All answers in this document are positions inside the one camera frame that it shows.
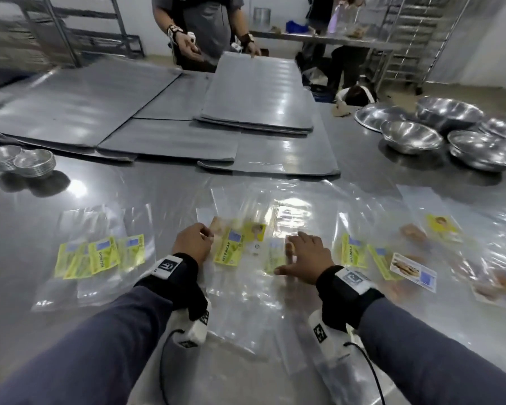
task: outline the white label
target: white label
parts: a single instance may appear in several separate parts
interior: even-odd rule
[[[399,253],[393,254],[390,270],[431,292],[437,292],[437,272]]]
[[[152,270],[151,274],[162,280],[166,280],[176,270],[176,267],[178,267],[180,263],[182,263],[181,258],[169,254],[167,257],[155,263],[155,268]]]
[[[336,273],[336,276],[343,280],[349,287],[351,287],[358,294],[364,294],[367,290],[373,287],[373,283],[365,277],[365,274],[349,270],[343,267]]]

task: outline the white wall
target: white wall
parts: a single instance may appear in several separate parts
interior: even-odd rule
[[[506,6],[465,68],[460,83],[506,88]]]

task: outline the gray sleeve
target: gray sleeve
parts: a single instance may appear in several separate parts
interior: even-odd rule
[[[230,0],[230,13],[239,10],[244,6],[244,0]]]
[[[137,286],[0,385],[0,405],[125,405],[172,311]]]
[[[163,10],[172,10],[173,0],[152,0],[152,7],[159,7]]]
[[[506,373],[388,299],[368,307],[359,335],[411,404],[506,404]]]

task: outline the blue square on label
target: blue square on label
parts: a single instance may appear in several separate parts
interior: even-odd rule
[[[353,245],[353,246],[361,246],[362,245],[362,242],[359,241],[359,240],[356,240],[355,238],[351,238],[351,236],[349,236],[349,244],[350,245]]]
[[[95,249],[97,251],[100,251],[100,250],[103,250],[104,248],[107,248],[107,247],[110,247],[110,241],[109,240],[107,240],[107,241],[105,241],[103,243],[98,244],[97,246],[95,246]]]
[[[420,273],[420,281],[424,284],[424,286],[429,286],[429,287],[432,287],[432,282],[433,282],[433,276],[431,274],[428,274],[426,272],[421,272]]]
[[[229,240],[230,241],[236,241],[237,243],[240,243],[241,239],[242,239],[242,235],[240,233],[236,233],[234,230],[231,230],[229,232]]]
[[[127,246],[128,247],[133,247],[133,246],[138,246],[138,245],[139,245],[139,239],[138,238],[130,238],[127,241]]]

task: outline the person's left hand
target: person's left hand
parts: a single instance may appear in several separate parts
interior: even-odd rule
[[[213,242],[214,233],[202,223],[196,223],[178,233],[172,254],[186,253],[201,267],[210,253]]]
[[[261,56],[261,49],[257,46],[257,44],[252,41],[250,42],[246,47],[245,47],[245,51],[246,53],[248,54],[251,54],[251,57],[253,58],[254,56]]]

